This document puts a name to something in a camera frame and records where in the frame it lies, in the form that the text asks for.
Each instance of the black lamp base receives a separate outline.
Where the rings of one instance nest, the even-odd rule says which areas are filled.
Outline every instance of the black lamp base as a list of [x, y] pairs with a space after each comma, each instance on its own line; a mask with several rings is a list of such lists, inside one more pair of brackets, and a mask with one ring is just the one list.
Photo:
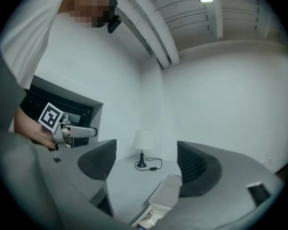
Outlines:
[[138, 164], [136, 165], [136, 167], [139, 167], [139, 168], [145, 168], [147, 165], [146, 163], [144, 162], [144, 153], [140, 153], [140, 161], [138, 162]]

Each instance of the person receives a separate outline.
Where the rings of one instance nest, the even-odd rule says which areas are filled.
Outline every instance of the person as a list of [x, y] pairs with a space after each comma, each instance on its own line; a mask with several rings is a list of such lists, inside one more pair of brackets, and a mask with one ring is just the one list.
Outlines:
[[[117, 0], [23, 0], [0, 35], [0, 51], [20, 86], [30, 88], [57, 14], [69, 13], [76, 23], [101, 27], [114, 14], [117, 4]], [[55, 149], [51, 132], [28, 117], [20, 107], [10, 127], [11, 131], [13, 129], [22, 136]]]

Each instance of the black textured grip pad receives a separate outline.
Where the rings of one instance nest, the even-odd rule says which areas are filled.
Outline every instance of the black textured grip pad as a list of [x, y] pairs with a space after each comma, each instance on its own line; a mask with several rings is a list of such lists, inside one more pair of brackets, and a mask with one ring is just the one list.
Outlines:
[[106, 180], [116, 159], [116, 140], [91, 150], [78, 159], [80, 170], [95, 180]]
[[177, 164], [181, 170], [180, 197], [200, 196], [221, 178], [219, 161], [183, 141], [177, 142]]

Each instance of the table lamp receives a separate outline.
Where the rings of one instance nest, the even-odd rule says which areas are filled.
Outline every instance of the table lamp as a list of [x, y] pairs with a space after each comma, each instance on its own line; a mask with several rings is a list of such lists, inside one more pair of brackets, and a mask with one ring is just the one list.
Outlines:
[[144, 162], [143, 150], [154, 148], [152, 133], [148, 130], [137, 130], [133, 140], [133, 147], [136, 149], [141, 149], [140, 161], [136, 166], [139, 168], [145, 168], [146, 164]]

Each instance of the hand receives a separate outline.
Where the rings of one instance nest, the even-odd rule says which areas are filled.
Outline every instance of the hand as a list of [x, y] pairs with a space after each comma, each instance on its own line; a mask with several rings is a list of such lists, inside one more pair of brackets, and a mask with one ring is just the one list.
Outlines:
[[55, 149], [55, 141], [51, 132], [28, 117], [20, 107], [14, 117], [14, 131], [24, 137], [37, 141], [45, 147]]

